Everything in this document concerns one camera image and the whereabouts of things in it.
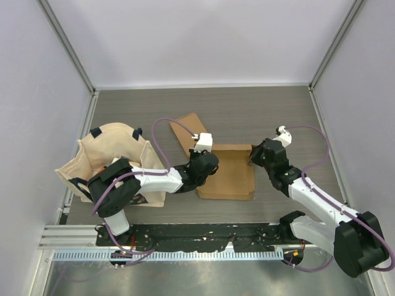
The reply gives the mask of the brown cardboard box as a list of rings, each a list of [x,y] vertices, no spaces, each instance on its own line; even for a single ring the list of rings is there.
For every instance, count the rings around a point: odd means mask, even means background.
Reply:
[[[191,113],[189,115],[185,115],[184,117],[178,118],[177,122],[187,127],[194,134],[201,134],[207,132],[196,113]],[[173,132],[175,133],[175,136],[177,137],[185,154],[189,157],[189,150],[190,148],[193,148],[196,143],[192,139],[192,135],[186,129],[184,129],[184,127],[180,126],[174,121],[170,122],[170,126],[173,129]]]
[[[251,200],[255,190],[254,169],[250,166],[250,144],[214,144],[212,153],[218,157],[218,170],[198,187],[202,199]]]

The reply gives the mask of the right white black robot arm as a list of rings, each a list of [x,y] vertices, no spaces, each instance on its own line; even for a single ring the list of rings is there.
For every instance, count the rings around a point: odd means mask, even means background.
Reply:
[[[316,222],[300,211],[282,217],[278,234],[283,242],[291,244],[302,239],[316,245],[352,278],[390,258],[378,218],[338,202],[290,165],[286,143],[279,138],[267,138],[253,146],[250,159],[265,169],[276,190],[303,204],[321,220]]]

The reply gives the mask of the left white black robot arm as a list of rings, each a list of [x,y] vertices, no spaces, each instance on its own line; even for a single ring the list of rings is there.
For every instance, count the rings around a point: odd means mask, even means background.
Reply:
[[[120,158],[87,182],[93,212],[102,218],[110,239],[119,246],[131,240],[131,230],[123,208],[139,195],[150,193],[180,194],[195,190],[218,170],[219,160],[213,153],[193,152],[189,162],[165,169],[133,167],[129,159]]]

